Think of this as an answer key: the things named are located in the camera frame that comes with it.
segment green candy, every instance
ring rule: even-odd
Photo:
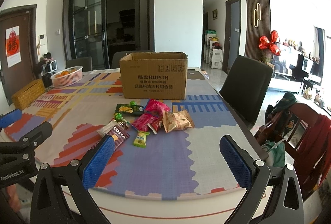
[[[115,113],[115,114],[114,114],[114,118],[115,118],[115,120],[116,120],[117,122],[119,122],[119,121],[123,121],[123,116],[122,116],[121,113]]]
[[[130,106],[133,106],[133,105],[137,105],[137,102],[136,101],[131,101]]]

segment basket of oranges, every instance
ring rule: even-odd
[[[82,66],[75,66],[52,75],[51,80],[53,82],[53,86],[60,89],[78,82],[83,77],[82,69]]]

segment foil balloon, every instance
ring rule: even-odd
[[[270,51],[274,54],[274,55],[276,55],[276,56],[280,56],[280,49],[279,49],[279,47],[277,47],[277,45],[276,44],[270,44]]]
[[[279,36],[278,36],[277,31],[273,30],[273,31],[271,32],[270,39],[271,39],[271,40],[270,40],[271,43],[275,43],[275,42],[278,41]]]
[[[266,49],[270,46],[270,41],[266,36],[260,37],[259,49]]]

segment wall picture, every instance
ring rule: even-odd
[[[19,26],[6,30],[6,54],[8,67],[22,61],[19,49]]]
[[[213,20],[217,19],[217,9],[212,12],[212,19]]]

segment black leather chair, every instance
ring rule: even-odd
[[[249,130],[256,123],[271,76],[270,66],[238,56],[219,91]]]
[[[83,57],[67,61],[66,69],[74,66],[83,66],[83,72],[92,71],[92,57]]]
[[[154,52],[153,50],[128,50],[128,51],[120,51],[116,52],[113,56],[112,60],[112,69],[116,69],[120,67],[120,59],[122,59],[125,55],[129,55],[133,52]]]

